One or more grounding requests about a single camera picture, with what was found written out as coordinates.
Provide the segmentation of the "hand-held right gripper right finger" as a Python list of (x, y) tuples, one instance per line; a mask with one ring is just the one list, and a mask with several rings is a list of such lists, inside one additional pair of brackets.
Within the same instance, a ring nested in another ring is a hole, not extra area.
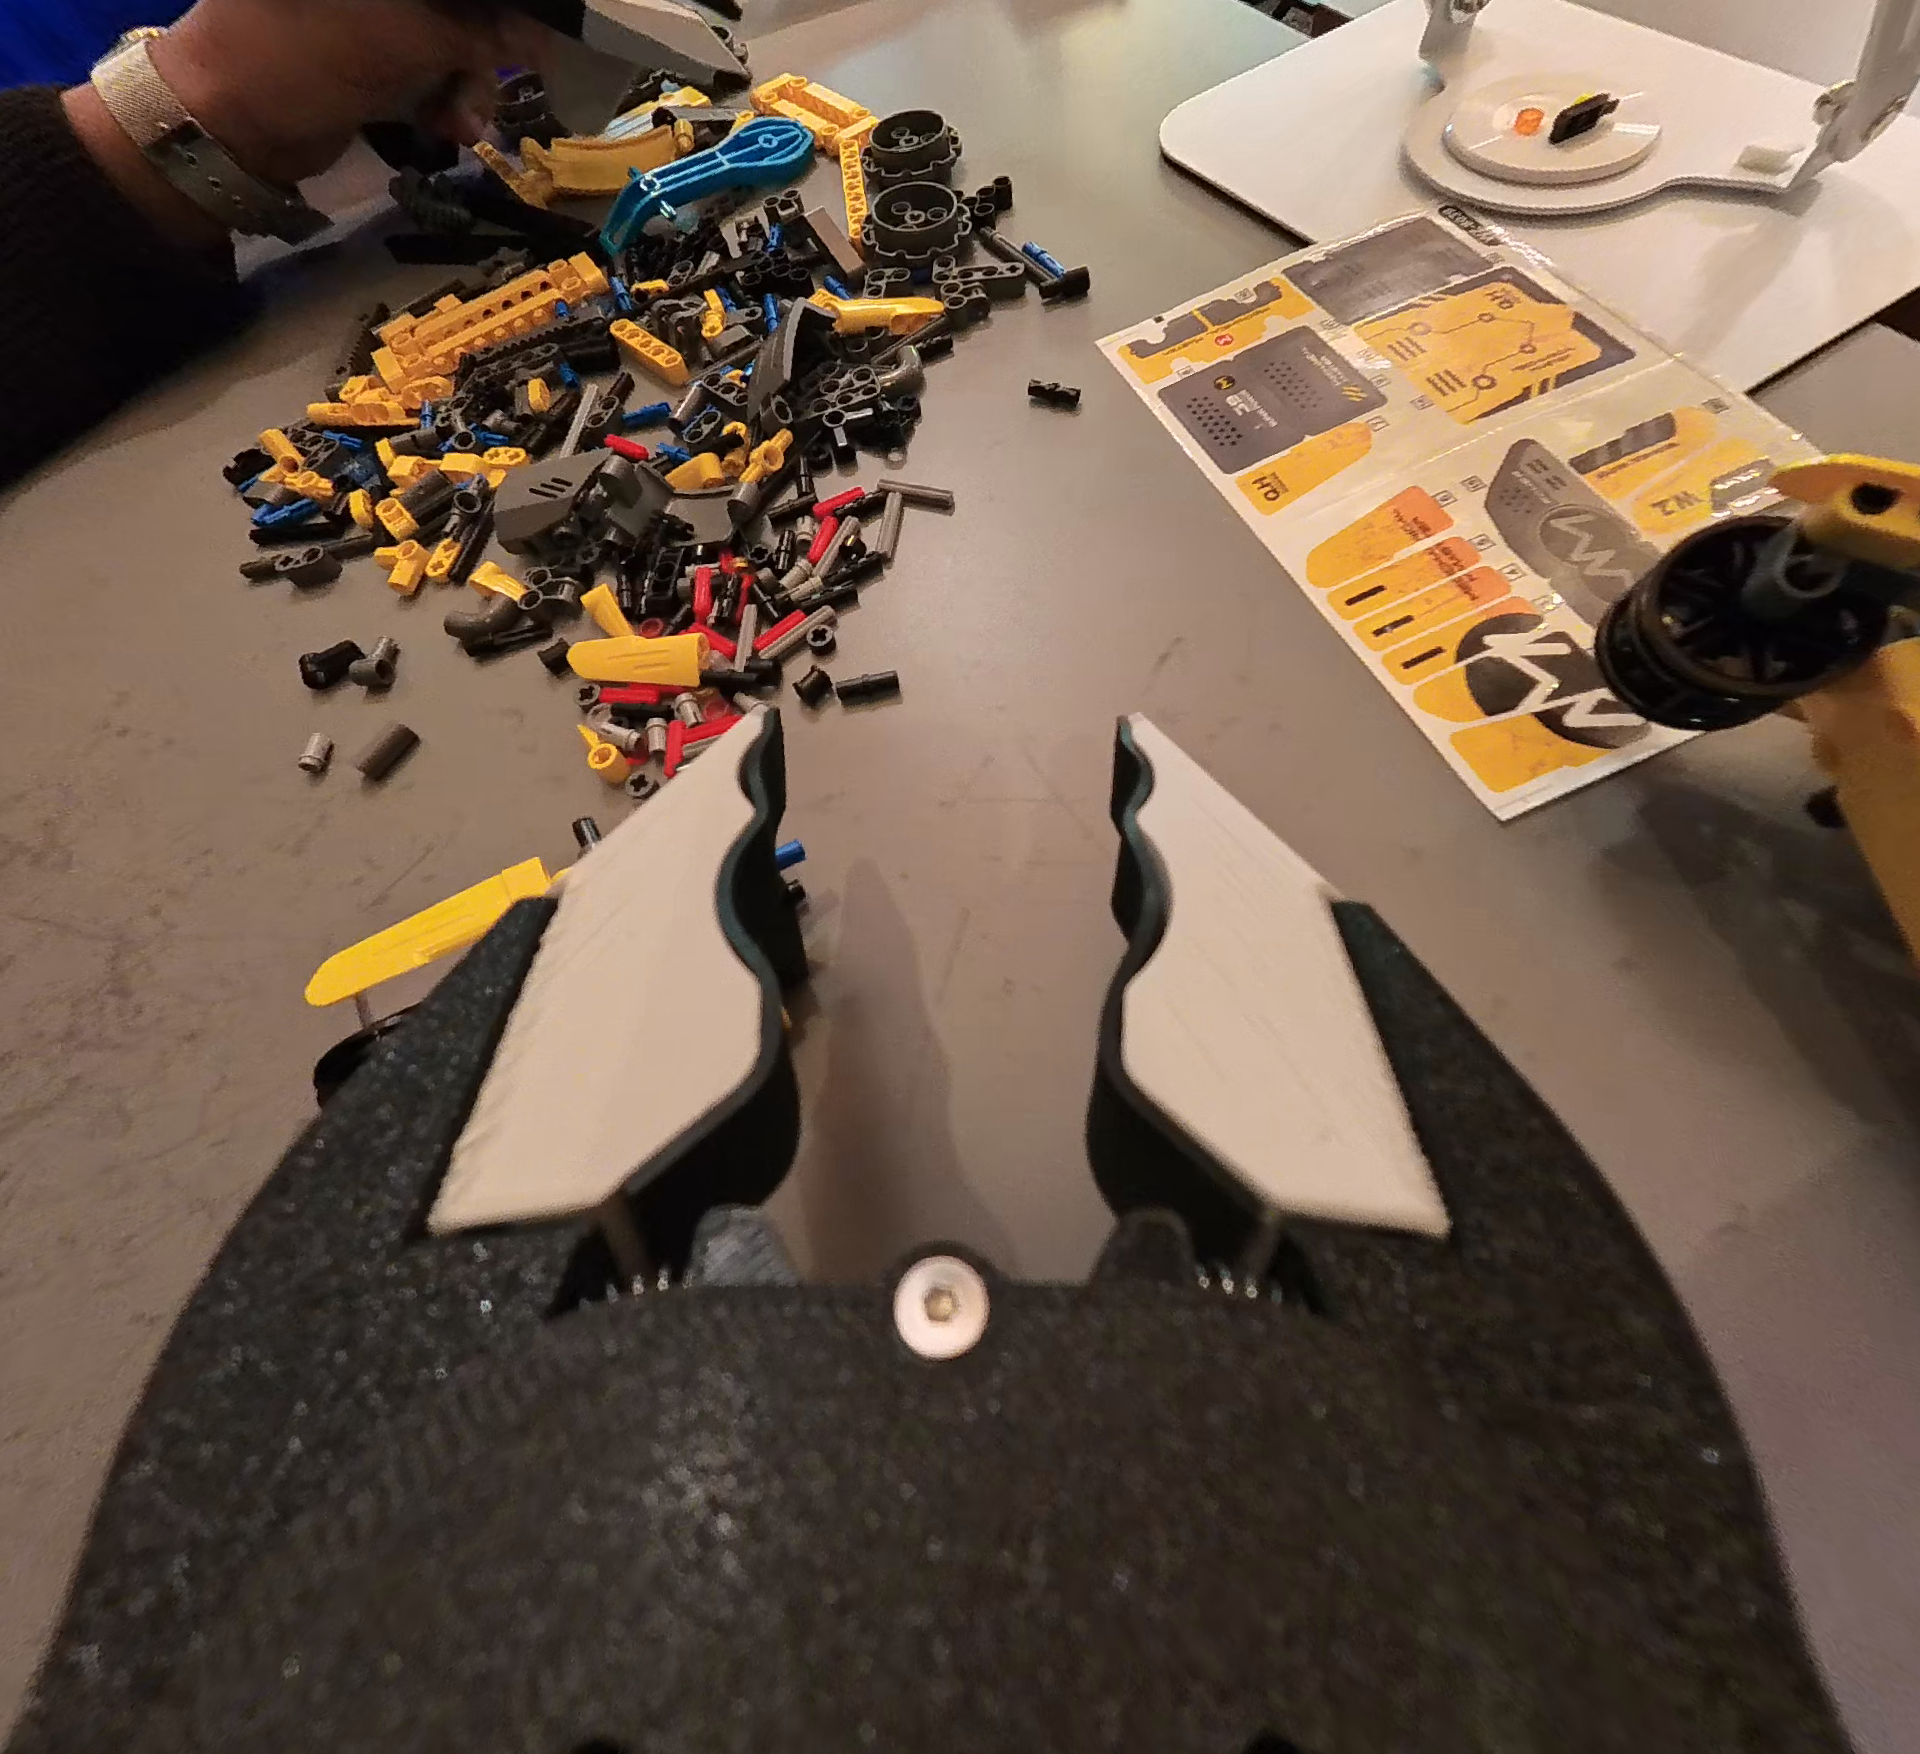
[(1189, 1239), (1291, 1221), (1445, 1239), (1449, 1213), (1308, 860), (1154, 719), (1115, 723), (1089, 1165)]

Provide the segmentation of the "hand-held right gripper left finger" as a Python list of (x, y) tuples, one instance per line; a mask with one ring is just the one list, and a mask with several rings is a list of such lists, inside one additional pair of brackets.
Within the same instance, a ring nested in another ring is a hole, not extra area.
[(780, 713), (737, 718), (562, 881), (426, 1216), (433, 1235), (588, 1216), (697, 1165), (772, 1193), (799, 1144), (776, 864)]

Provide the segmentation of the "small yellow wheeled toy assembly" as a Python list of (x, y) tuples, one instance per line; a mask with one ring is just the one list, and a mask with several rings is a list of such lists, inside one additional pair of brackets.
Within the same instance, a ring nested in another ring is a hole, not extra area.
[(310, 1086), (317, 1107), (327, 1107), (366, 1061), (391, 1046), (414, 1012), (405, 1004), (374, 1013), (368, 1004), (372, 989), (463, 953), (512, 905), (556, 897), (562, 881), (564, 875), (549, 872), (541, 856), (523, 858), (327, 956), (306, 980), (302, 998), (310, 1005), (348, 1002), (357, 1028), (315, 1061)]

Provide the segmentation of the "pile of toy bricks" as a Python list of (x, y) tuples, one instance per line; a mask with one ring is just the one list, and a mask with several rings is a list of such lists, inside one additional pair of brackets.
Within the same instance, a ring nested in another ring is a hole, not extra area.
[[(444, 588), (456, 649), (530, 653), (575, 696), (592, 776), (633, 802), (793, 665), (804, 706), (896, 698), (893, 674), (840, 688), (825, 658), (905, 511), (954, 505), (899, 475), (925, 371), (1028, 290), (1080, 299), (1086, 272), (1006, 239), (1013, 179), (967, 182), (939, 110), (971, 233), (886, 268), (859, 244), (881, 191), (859, 150), (897, 110), (794, 73), (731, 104), (641, 76), (595, 134), (564, 132), (530, 73), (496, 101), (513, 147), (408, 149), (391, 182), (391, 253), (457, 274), (376, 303), (302, 417), (228, 459), (241, 578), (319, 590), (366, 563), (405, 601)], [(772, 114), (817, 138), (800, 178), (600, 251), (630, 169)]]

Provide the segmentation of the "person's left forearm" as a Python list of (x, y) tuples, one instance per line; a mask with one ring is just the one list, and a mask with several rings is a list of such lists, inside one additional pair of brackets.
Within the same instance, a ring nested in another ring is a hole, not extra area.
[(2, 97), (2, 480), (243, 327), (231, 235), (91, 87)]

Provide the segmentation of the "person's left hand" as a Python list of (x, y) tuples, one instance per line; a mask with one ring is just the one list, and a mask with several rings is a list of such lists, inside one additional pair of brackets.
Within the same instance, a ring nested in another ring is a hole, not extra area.
[(467, 0), (197, 0), (150, 47), (158, 79), (253, 179), (324, 173), (365, 124), (474, 142), (537, 22)]

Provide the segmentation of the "light blue plastic toy part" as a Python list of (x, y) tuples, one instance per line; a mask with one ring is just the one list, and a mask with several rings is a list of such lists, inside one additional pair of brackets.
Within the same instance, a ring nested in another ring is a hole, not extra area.
[(673, 157), (648, 171), (630, 169), (598, 232), (608, 258), (623, 253), (653, 219), (737, 191), (780, 191), (817, 153), (815, 134), (788, 117), (752, 117), (711, 147)]

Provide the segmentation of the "silver mesh wristwatch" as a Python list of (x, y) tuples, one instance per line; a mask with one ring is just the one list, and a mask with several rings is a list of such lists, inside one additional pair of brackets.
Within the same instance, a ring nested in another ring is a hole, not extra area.
[(161, 76), (150, 47), (161, 27), (135, 27), (91, 67), (88, 85), (111, 120), (162, 179), (231, 235), (298, 248), (333, 230), (333, 219), (298, 189), (253, 175), (211, 134)]

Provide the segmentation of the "yellow grey sticker sheet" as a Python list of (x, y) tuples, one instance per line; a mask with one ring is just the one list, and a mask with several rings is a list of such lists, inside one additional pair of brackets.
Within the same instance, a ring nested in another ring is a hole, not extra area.
[(1464, 207), (1189, 296), (1097, 349), (1503, 820), (1687, 734), (1630, 711), (1603, 613), (1811, 445)]

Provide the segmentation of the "white book stand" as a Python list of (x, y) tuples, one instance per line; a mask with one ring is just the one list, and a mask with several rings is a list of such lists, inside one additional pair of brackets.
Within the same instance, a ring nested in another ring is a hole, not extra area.
[[(1586, 90), (1619, 109), (1549, 144)], [(1916, 0), (1387, 0), (1159, 141), (1313, 244), (1467, 205), (1754, 391), (1916, 290), (1914, 95)]]

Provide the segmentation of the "large yellow grey toy model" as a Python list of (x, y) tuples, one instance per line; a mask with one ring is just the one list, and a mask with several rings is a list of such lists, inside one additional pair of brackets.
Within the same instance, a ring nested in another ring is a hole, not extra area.
[(1857, 454), (1772, 475), (1788, 511), (1717, 518), (1606, 606), (1609, 692), (1671, 731), (1797, 722), (1826, 819), (1918, 951), (1918, 469)]

